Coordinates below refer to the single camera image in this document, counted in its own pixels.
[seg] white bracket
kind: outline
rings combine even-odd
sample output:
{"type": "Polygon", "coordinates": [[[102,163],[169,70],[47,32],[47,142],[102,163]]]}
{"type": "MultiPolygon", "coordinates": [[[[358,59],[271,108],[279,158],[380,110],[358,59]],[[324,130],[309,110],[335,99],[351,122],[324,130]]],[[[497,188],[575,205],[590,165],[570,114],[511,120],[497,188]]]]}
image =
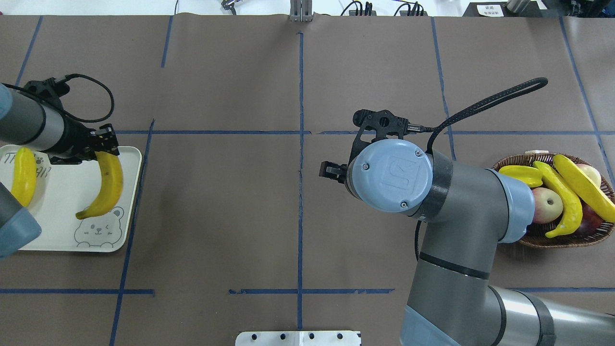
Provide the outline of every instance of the white bracket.
{"type": "Polygon", "coordinates": [[[237,336],[235,346],[361,346],[361,332],[243,332],[237,336]]]}
{"type": "Polygon", "coordinates": [[[313,18],[312,0],[290,0],[291,22],[311,22],[313,18]]]}

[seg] screw hole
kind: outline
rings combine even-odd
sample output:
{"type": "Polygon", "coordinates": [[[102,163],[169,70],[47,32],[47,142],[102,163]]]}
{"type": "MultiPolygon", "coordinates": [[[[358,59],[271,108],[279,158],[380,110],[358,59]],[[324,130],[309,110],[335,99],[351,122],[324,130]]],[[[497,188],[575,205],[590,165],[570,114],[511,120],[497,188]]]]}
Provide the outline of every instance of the screw hole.
{"type": "Polygon", "coordinates": [[[380,126],[387,127],[389,125],[389,120],[385,117],[380,118],[380,126]]]}

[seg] metal clamp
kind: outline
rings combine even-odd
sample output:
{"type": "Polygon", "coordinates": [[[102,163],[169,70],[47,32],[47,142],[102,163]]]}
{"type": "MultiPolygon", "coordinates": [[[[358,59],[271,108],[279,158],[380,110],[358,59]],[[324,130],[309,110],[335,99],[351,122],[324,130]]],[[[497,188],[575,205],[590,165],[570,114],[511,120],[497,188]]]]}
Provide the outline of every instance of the metal clamp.
{"type": "Polygon", "coordinates": [[[290,0],[291,22],[311,22],[312,19],[312,0],[290,0]]]}

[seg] gray robotic arm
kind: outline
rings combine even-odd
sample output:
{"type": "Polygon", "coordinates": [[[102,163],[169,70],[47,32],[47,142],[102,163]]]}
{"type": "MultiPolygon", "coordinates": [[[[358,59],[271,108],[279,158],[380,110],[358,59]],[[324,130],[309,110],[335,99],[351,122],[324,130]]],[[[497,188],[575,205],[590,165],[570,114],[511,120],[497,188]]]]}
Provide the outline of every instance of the gray robotic arm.
{"type": "MultiPolygon", "coordinates": [[[[47,153],[52,164],[79,164],[96,159],[95,151],[118,155],[111,124],[89,129],[82,123],[99,122],[113,112],[113,95],[101,82],[82,74],[62,80],[30,81],[24,88],[0,84],[0,140],[47,153]],[[79,119],[62,107],[60,97],[70,88],[67,81],[85,78],[103,87],[111,97],[111,110],[96,120],[79,119]]],[[[0,183],[0,260],[41,234],[34,217],[0,183]]]]}
{"type": "Polygon", "coordinates": [[[402,345],[615,345],[611,315],[488,285],[497,244],[520,239],[533,218],[533,196],[524,183],[402,140],[441,126],[410,124],[390,111],[361,110],[354,120],[360,130],[349,164],[325,161],[320,176],[345,184],[380,211],[428,223],[402,345]],[[372,143],[361,141],[365,129],[376,130],[372,143]]]}

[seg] basket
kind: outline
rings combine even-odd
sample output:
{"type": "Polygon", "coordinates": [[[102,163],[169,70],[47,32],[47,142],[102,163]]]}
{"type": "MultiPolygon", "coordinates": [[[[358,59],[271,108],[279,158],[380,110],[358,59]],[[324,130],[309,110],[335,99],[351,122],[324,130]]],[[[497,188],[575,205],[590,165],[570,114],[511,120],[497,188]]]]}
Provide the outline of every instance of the basket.
{"type": "MultiPolygon", "coordinates": [[[[520,155],[512,155],[505,157],[499,160],[496,164],[493,165],[493,169],[499,171],[500,168],[504,166],[508,166],[510,164],[516,164],[521,166],[531,166],[534,161],[542,161],[544,163],[550,164],[553,166],[553,156],[555,154],[551,153],[536,153],[536,154],[520,154],[520,155]]],[[[582,163],[588,164],[587,162],[581,160],[580,158],[572,155],[562,154],[572,160],[574,163],[582,163]]],[[[613,192],[613,188],[611,184],[602,176],[602,184],[600,184],[600,189],[604,192],[611,200],[615,200],[615,192],[613,192]]],[[[604,221],[600,227],[596,230],[596,232],[592,235],[579,236],[574,233],[571,235],[564,236],[556,236],[554,238],[547,238],[544,236],[545,233],[555,229],[555,227],[560,222],[561,217],[554,220],[551,223],[545,224],[537,224],[532,223],[528,226],[528,231],[520,240],[519,243],[534,247],[536,249],[551,249],[557,247],[581,247],[581,246],[590,246],[594,244],[598,244],[611,235],[615,225],[612,222],[604,221]]]]}

